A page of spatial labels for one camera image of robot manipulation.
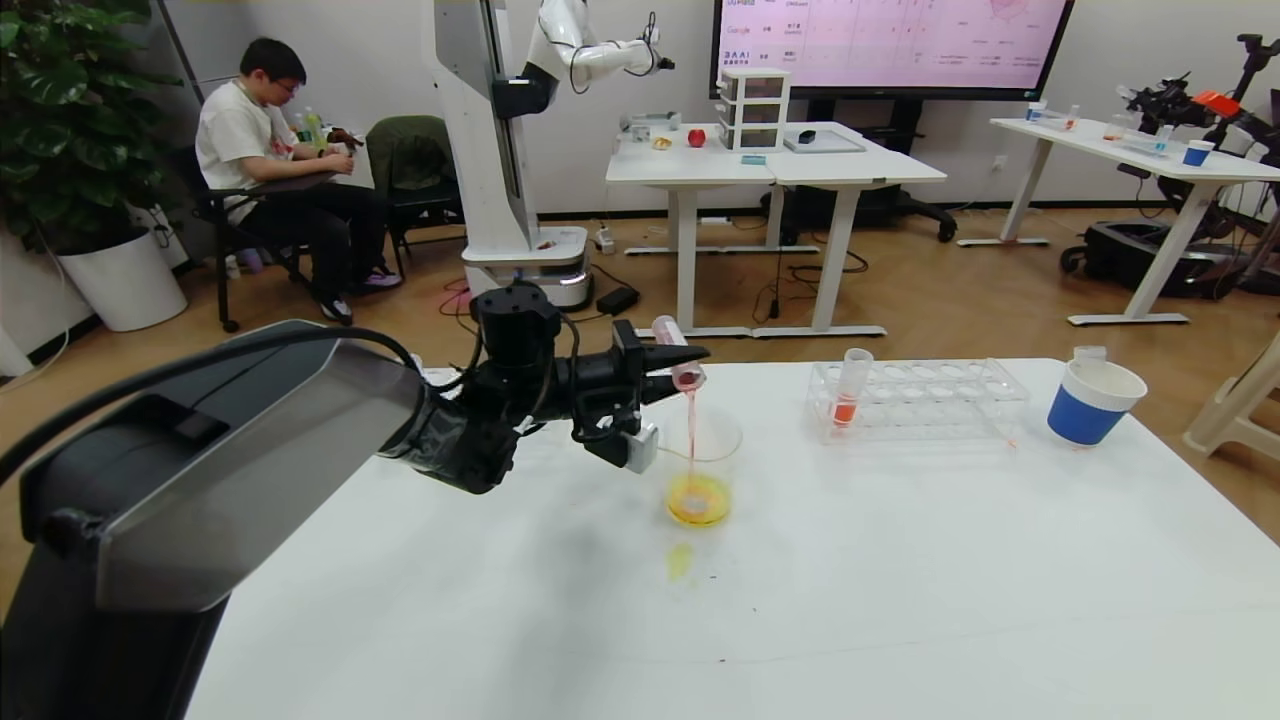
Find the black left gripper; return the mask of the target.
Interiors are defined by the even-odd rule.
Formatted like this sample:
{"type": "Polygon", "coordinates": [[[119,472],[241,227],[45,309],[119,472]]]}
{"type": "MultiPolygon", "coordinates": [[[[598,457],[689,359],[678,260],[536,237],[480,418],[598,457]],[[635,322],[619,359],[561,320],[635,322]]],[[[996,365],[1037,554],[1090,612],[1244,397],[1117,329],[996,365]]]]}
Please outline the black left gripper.
{"type": "Polygon", "coordinates": [[[644,372],[676,369],[709,356],[710,351],[701,346],[640,345],[631,322],[617,319],[611,325],[608,348],[588,354],[575,336],[570,351],[557,357],[556,416],[589,419],[614,414],[637,402],[640,384],[643,406],[673,397],[680,387],[671,375],[643,378],[644,372]]]}

